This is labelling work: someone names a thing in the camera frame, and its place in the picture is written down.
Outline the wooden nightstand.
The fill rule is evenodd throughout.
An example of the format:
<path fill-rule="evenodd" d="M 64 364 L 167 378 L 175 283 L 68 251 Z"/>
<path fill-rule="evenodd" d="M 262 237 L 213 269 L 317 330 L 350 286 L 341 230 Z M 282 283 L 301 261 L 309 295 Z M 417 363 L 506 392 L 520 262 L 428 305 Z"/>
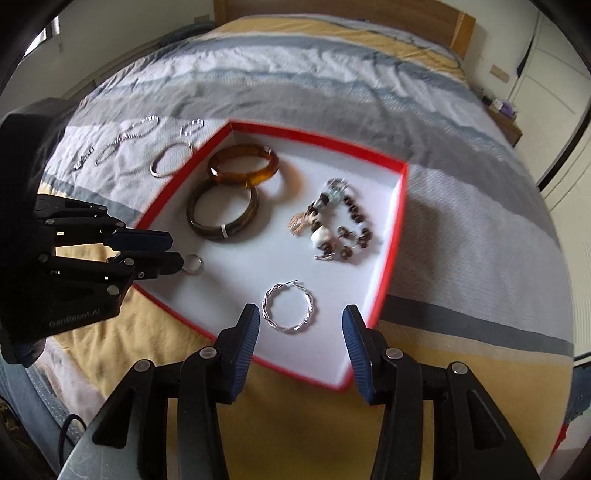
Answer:
<path fill-rule="evenodd" d="M 515 148 L 523 136 L 522 130 L 514 120 L 509 119 L 504 114 L 496 111 L 491 105 L 486 107 L 487 113 L 492 118 L 497 127 L 501 130 L 508 143 Z"/>

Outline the purple tissue box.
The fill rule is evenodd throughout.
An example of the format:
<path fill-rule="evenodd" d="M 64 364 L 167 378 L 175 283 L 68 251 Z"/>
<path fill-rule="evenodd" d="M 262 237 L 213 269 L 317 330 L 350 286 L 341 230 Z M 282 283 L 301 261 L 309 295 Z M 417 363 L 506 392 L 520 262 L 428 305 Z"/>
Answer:
<path fill-rule="evenodd" d="M 513 119 L 516 115 L 514 107 L 509 102 L 498 98 L 491 102 L 490 108 L 510 119 Z"/>

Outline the large thin silver bangle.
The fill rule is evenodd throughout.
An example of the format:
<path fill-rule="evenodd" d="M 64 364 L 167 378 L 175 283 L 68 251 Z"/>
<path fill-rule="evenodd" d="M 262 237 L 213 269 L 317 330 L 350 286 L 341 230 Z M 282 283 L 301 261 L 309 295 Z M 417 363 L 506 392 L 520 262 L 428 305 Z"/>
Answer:
<path fill-rule="evenodd" d="M 175 141 L 155 155 L 149 164 L 149 173 L 156 179 L 170 177 L 183 167 L 192 154 L 193 145 L 190 142 Z"/>

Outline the striped bed duvet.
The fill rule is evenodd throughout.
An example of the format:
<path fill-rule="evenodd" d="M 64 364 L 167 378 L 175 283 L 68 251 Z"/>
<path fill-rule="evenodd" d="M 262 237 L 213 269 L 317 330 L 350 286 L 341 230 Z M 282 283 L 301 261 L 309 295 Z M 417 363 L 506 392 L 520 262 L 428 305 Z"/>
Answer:
<path fill-rule="evenodd" d="M 40 189 L 167 227 L 204 265 L 139 282 L 40 362 L 92 418 L 132 365 L 266 307 L 219 409 L 233 479 L 366 479 L 384 410 L 342 311 L 434 367 L 465 363 L 536 469 L 572 378 L 568 269 L 524 164 L 445 48 L 376 25 L 250 16 L 127 65 L 75 106 Z"/>

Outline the window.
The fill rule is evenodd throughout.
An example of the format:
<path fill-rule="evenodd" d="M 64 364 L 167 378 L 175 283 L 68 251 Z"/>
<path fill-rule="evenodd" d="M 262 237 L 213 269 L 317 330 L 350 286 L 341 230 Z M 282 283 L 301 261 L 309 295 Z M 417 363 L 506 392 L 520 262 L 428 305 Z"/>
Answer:
<path fill-rule="evenodd" d="M 32 52 L 37 50 L 41 45 L 53 42 L 60 53 L 63 52 L 63 41 L 61 37 L 61 23 L 60 17 L 56 16 L 52 21 L 34 38 L 24 53 L 24 56 L 29 56 Z"/>

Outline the amber translucent bangle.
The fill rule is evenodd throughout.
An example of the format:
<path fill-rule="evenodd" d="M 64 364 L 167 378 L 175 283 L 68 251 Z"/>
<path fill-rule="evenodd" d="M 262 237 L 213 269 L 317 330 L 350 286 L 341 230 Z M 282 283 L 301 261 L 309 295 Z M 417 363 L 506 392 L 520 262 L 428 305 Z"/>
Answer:
<path fill-rule="evenodd" d="M 208 160 L 208 175 L 216 183 L 247 188 L 276 174 L 280 166 L 276 152 L 266 145 L 246 143 L 221 149 Z"/>

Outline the dark olive bangle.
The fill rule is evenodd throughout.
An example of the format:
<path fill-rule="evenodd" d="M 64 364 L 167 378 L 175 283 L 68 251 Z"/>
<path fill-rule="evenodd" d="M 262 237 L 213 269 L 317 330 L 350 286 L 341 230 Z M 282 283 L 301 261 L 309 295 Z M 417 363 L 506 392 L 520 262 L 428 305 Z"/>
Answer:
<path fill-rule="evenodd" d="M 258 210 L 256 187 L 242 189 L 203 180 L 190 193 L 185 216 L 188 226 L 201 238 L 224 241 L 245 230 Z"/>

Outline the blue clothes pile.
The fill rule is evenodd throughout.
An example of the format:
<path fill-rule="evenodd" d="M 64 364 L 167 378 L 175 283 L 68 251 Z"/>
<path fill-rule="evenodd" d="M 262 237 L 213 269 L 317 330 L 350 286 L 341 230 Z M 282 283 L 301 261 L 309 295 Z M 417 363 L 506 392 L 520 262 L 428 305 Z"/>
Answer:
<path fill-rule="evenodd" d="M 180 42 L 187 38 L 194 36 L 204 35 L 205 33 L 214 30 L 215 23 L 211 20 L 202 20 L 197 23 L 192 23 L 180 27 L 166 35 L 164 35 L 158 42 L 160 48 L 164 48 L 168 45 Z"/>

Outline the white sliding wardrobe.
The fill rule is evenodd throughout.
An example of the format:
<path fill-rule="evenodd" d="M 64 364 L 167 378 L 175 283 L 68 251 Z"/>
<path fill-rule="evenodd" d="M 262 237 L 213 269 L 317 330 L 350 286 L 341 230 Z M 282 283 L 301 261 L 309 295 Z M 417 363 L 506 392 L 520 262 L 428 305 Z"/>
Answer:
<path fill-rule="evenodd" d="M 569 269 L 574 355 L 590 354 L 590 73 L 559 28 L 539 15 L 510 101 L 517 152 L 538 185 Z"/>

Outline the silver pendant brooch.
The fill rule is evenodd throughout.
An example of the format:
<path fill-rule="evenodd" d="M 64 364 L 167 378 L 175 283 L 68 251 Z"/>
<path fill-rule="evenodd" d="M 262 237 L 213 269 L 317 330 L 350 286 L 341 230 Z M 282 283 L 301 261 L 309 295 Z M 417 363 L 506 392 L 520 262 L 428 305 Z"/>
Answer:
<path fill-rule="evenodd" d="M 94 152 L 94 147 L 93 146 L 89 146 L 79 157 L 78 159 L 73 163 L 72 165 L 72 169 L 74 171 L 80 170 L 85 162 L 89 159 L 89 157 L 92 155 L 92 153 Z"/>

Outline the wooden headboard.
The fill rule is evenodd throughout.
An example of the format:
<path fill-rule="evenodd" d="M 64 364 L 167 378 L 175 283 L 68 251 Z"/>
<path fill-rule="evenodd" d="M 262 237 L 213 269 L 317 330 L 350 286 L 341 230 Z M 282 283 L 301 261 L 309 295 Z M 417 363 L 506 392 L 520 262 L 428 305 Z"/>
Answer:
<path fill-rule="evenodd" d="M 260 14 L 324 14 L 366 20 L 419 35 L 443 45 L 460 58 L 469 49 L 476 19 L 433 0 L 214 0 L 214 21 Z"/>

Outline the red shallow box tray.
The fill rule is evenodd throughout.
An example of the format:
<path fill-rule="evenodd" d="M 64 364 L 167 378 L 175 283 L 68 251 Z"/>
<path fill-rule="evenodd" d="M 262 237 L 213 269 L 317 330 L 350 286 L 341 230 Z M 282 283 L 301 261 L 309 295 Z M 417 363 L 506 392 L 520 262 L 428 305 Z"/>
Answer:
<path fill-rule="evenodd" d="M 260 206 L 249 226 L 228 240 L 203 239 L 188 226 L 187 199 L 219 149 L 238 143 L 269 146 L 280 170 L 259 187 Z M 254 358 L 288 376 L 332 390 L 348 387 L 351 363 L 342 339 L 342 311 L 356 305 L 376 325 L 389 289 L 403 226 L 408 166 L 360 145 L 273 124 L 229 120 L 160 190 L 138 222 L 170 233 L 187 271 L 143 280 L 137 290 L 181 323 L 208 337 L 230 326 L 247 303 L 259 304 L 273 285 L 300 281 L 270 301 Z M 348 261 L 321 261 L 308 233 L 287 224 L 342 179 L 372 232 L 370 244 Z"/>

